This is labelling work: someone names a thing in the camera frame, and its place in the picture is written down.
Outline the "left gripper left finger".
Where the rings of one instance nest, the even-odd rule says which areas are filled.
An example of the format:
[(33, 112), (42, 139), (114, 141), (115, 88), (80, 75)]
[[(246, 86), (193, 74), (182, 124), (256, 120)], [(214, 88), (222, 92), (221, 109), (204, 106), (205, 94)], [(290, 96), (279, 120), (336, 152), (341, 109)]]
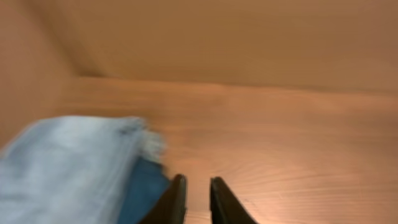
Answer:
[(139, 224), (184, 224), (187, 201), (187, 178), (177, 174), (153, 209)]

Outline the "light blue denim jeans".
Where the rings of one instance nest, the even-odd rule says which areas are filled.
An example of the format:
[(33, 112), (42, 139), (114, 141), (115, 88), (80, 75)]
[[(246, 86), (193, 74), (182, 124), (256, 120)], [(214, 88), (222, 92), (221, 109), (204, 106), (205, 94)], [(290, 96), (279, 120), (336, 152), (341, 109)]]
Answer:
[(162, 150), (140, 118), (40, 120), (1, 158), (1, 223), (117, 223), (138, 158)]

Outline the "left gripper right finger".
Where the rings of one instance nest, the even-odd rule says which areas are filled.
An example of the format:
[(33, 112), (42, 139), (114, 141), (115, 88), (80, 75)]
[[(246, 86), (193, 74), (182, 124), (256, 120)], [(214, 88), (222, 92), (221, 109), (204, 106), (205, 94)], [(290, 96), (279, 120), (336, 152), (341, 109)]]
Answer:
[(221, 177), (210, 180), (212, 224), (257, 224)]

